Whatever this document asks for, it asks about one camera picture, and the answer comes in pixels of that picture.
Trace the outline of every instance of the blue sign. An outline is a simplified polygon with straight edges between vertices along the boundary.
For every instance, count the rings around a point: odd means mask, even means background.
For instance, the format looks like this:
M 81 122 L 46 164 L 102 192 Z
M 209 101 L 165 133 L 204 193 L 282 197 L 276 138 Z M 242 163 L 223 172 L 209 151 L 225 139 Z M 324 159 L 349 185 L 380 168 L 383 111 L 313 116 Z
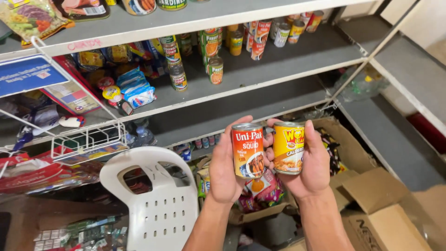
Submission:
M 0 66 L 0 96 L 41 88 L 68 81 L 43 56 L 11 60 Z

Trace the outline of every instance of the chair backrest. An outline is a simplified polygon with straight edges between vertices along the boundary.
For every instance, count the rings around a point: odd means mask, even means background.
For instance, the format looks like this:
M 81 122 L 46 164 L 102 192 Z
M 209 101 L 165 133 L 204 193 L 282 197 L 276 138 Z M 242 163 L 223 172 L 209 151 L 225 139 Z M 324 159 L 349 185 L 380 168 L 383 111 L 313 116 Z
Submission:
M 180 167 L 190 185 L 177 187 L 159 162 Z M 153 190 L 134 194 L 123 176 L 141 168 Z M 165 148 L 145 146 L 130 149 L 111 158 L 99 175 L 102 185 L 123 201 L 129 210 L 127 250 L 180 251 L 198 217 L 197 188 L 189 166 L 180 156 Z

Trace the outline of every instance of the woke ulam caldereta can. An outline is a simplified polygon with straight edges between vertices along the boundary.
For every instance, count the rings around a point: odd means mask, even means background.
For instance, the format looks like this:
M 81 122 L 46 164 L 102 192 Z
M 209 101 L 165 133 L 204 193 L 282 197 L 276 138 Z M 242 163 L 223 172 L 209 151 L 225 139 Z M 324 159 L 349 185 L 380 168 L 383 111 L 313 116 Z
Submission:
M 263 128 L 255 123 L 232 126 L 235 174 L 245 179 L 259 178 L 264 172 Z
M 295 122 L 274 123 L 274 169 L 284 174 L 302 171 L 305 125 Z

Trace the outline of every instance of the right hand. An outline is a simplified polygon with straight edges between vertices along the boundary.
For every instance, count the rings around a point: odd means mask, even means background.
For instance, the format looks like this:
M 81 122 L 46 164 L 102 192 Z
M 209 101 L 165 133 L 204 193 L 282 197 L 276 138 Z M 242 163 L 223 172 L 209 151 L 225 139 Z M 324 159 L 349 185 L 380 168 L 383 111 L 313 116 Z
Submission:
M 273 127 L 278 119 L 268 119 L 267 124 Z M 274 155 L 273 149 L 268 148 L 266 155 Z M 313 123 L 308 120 L 305 123 L 305 145 L 302 172 L 299 175 L 277 174 L 288 190 L 301 200 L 309 196 L 322 194 L 330 182 L 330 156 L 325 149 L 321 136 L 314 130 Z

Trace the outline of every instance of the hand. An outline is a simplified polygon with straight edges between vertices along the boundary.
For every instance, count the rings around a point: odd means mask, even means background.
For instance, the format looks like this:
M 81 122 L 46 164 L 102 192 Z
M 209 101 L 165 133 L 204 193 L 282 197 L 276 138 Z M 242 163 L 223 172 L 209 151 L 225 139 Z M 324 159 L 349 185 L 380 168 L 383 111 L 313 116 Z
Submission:
M 267 124 L 269 127 L 273 127 L 274 122 L 277 121 L 280 120 L 268 119 Z M 272 135 L 267 135 L 266 138 L 272 138 Z M 272 148 L 266 150 L 266 155 L 268 158 L 274 156 Z M 277 175 L 297 200 L 319 195 L 328 188 L 330 182 L 330 156 L 322 143 L 321 136 L 314 130 L 311 120 L 305 123 L 302 172 L 299 175 L 281 173 Z
M 228 125 L 224 133 L 221 134 L 220 141 L 212 152 L 212 162 L 209 166 L 209 176 L 211 178 L 211 189 L 209 193 L 219 203 L 232 205 L 238 200 L 245 186 L 246 180 L 236 176 L 234 172 L 231 127 L 235 124 L 250 122 L 252 122 L 252 116 L 248 115 Z M 263 143 L 268 144 L 266 139 L 263 139 Z M 273 160 L 272 158 L 264 159 L 266 167 L 273 167 L 273 163 L 270 162 Z

